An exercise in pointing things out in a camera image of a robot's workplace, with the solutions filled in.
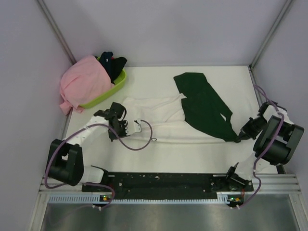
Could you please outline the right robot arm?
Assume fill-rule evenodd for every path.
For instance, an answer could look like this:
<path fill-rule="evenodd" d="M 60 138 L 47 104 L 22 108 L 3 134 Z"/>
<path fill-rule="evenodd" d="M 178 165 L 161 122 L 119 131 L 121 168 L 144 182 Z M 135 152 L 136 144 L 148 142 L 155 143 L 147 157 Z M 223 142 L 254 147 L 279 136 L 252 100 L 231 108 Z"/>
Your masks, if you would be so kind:
<path fill-rule="evenodd" d="M 236 138 L 237 141 L 253 139 L 253 153 L 229 168 L 225 186 L 232 191 L 246 189 L 263 169 L 287 164 L 303 134 L 304 128 L 289 119 L 285 108 L 275 102 L 263 103 L 257 117 L 249 118 Z"/>

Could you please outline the white and green t shirt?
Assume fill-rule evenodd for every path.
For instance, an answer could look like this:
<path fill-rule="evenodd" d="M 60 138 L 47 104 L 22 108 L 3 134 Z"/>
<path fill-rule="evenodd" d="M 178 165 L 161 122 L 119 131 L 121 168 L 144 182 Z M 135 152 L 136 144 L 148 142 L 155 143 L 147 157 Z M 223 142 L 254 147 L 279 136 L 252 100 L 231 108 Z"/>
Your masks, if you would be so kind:
<path fill-rule="evenodd" d="M 175 76 L 178 94 L 164 98 L 123 101 L 127 119 L 142 120 L 135 140 L 167 143 L 223 143 L 238 137 L 232 128 L 233 112 L 207 81 L 203 73 Z"/>

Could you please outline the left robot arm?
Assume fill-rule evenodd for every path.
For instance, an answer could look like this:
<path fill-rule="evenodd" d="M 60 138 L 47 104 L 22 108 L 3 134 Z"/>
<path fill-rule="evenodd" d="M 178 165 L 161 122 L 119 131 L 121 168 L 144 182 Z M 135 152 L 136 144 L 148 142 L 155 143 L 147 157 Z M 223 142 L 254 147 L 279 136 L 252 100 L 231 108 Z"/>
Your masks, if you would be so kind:
<path fill-rule="evenodd" d="M 55 139 L 50 145 L 48 162 L 45 170 L 45 186 L 47 178 L 58 180 L 62 185 L 76 186 L 78 183 L 92 183 L 99 191 L 109 186 L 109 179 L 99 167 L 86 166 L 83 151 L 103 134 L 108 134 L 110 141 L 128 136 L 128 121 L 124 118 L 126 108 L 119 103 L 112 103 L 106 110 L 99 110 L 77 132 L 64 140 Z"/>

